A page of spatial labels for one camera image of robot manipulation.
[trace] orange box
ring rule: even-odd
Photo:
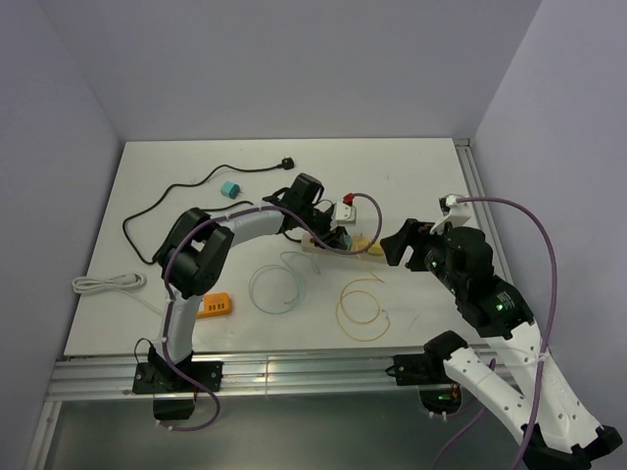
[[[231,298],[225,292],[206,294],[203,298],[204,309],[198,312],[198,319],[228,315],[233,311]]]

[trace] coiled light blue cable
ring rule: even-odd
[[[279,257],[281,258],[281,261],[283,261],[283,263],[285,265],[282,265],[282,264],[266,264],[266,265],[260,267],[259,269],[257,269],[253,273],[253,275],[251,276],[250,281],[248,281],[248,296],[250,297],[251,302],[253,303],[253,305],[257,309],[261,310],[264,313],[270,313],[272,315],[278,315],[278,314],[282,314],[282,313],[287,313],[289,311],[292,311],[294,308],[296,308],[305,299],[305,293],[307,292],[305,278],[303,277],[303,275],[300,272],[298,272],[296,269],[294,269],[290,265],[290,263],[284,257],[286,255],[295,255],[295,256],[298,256],[298,257],[304,257],[304,258],[308,259],[310,261],[310,264],[312,265],[312,271],[315,274],[317,274],[317,275],[320,274],[320,268],[315,263],[315,261],[311,257],[308,257],[307,255],[304,255],[304,254],[299,253],[299,252],[283,252],[283,253],[281,253],[279,255]],[[284,302],[287,305],[286,308],[284,308],[282,310],[275,310],[275,311],[269,310],[267,308],[263,308],[255,300],[255,283],[260,278],[260,276],[262,276],[264,274],[267,274],[267,273],[269,273],[270,271],[273,271],[273,270],[280,270],[280,271],[287,272],[292,277],[292,280],[294,281],[294,284],[296,285],[296,296],[294,296],[293,299],[290,299],[289,301],[285,301]]]

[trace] blue block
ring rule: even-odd
[[[231,183],[230,181],[226,181],[222,184],[219,192],[222,196],[228,199],[235,199],[239,194],[239,184]]]

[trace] red connector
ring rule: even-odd
[[[355,195],[353,193],[349,193],[346,196],[344,196],[344,200],[342,202],[346,204],[347,206],[352,206],[354,198],[355,198]]]

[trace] white cable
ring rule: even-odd
[[[104,279],[96,279],[93,277],[80,276],[72,281],[73,290],[82,296],[95,296],[105,292],[121,292],[154,311],[161,316],[164,312],[162,308],[156,308],[154,305],[145,301],[141,297],[129,291],[136,291],[146,285],[146,275],[141,272],[129,272],[120,276],[107,277]]]

